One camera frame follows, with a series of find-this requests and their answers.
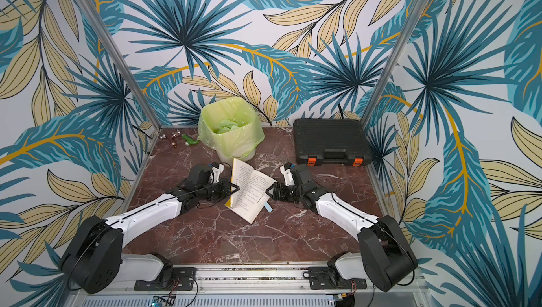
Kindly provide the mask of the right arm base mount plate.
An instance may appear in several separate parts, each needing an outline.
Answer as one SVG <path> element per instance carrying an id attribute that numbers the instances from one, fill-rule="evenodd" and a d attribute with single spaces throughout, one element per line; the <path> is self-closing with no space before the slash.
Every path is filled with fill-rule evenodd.
<path id="1" fill-rule="evenodd" d="M 366 289 L 367 283 L 364 279 L 344 279 L 337 270 L 331 267 L 309 267 L 303 273 L 303 278 L 309 281 L 312 290 L 331 290 L 342 289 L 355 291 Z"/>

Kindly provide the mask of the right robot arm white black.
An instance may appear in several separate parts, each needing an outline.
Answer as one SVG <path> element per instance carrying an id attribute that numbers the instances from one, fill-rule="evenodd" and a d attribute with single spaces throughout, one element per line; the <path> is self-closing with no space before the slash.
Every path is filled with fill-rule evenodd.
<path id="1" fill-rule="evenodd" d="M 415 275 L 418 261 L 396 219 L 370 215 L 351 206 L 314 180 L 305 165 L 287 163 L 280 171 L 284 181 L 266 189 L 270 198 L 299 203 L 358 241 L 359 252 L 340 253 L 325 267 L 309 270 L 317 289 L 343 289 L 349 284 L 355 287 L 362 280 L 370 280 L 375 288 L 387 292 Z"/>

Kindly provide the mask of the yellow children's book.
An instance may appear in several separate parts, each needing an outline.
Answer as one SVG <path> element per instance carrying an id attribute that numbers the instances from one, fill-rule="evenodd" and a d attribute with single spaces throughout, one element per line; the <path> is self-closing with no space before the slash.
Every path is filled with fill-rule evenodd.
<path id="1" fill-rule="evenodd" d="M 252 224 L 270 198 L 266 190 L 276 181 L 250 164 L 234 159 L 231 182 L 239 189 L 231 194 L 225 206 Z"/>

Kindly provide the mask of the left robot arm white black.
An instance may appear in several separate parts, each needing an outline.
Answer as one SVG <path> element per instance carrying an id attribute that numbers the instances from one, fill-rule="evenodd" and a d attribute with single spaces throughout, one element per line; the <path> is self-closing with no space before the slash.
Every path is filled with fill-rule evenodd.
<path id="1" fill-rule="evenodd" d="M 128 255 L 124 248 L 140 235 L 196 208 L 200 202 L 218 203 L 239 191 L 221 176 L 223 164 L 196 164 L 175 189 L 120 215 L 93 215 L 79 226 L 64 252 L 59 269 L 66 288 L 96 294 L 111 283 L 131 282 L 145 288 L 170 289 L 180 279 L 170 260 L 157 254 Z"/>

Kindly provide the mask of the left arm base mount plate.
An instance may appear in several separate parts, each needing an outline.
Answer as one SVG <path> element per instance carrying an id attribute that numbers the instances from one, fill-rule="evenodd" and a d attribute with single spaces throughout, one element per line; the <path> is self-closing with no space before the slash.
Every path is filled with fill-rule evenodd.
<path id="1" fill-rule="evenodd" d="M 195 267 L 172 267 L 163 270 L 153 281 L 138 280 L 135 291 L 191 291 L 197 269 Z"/>

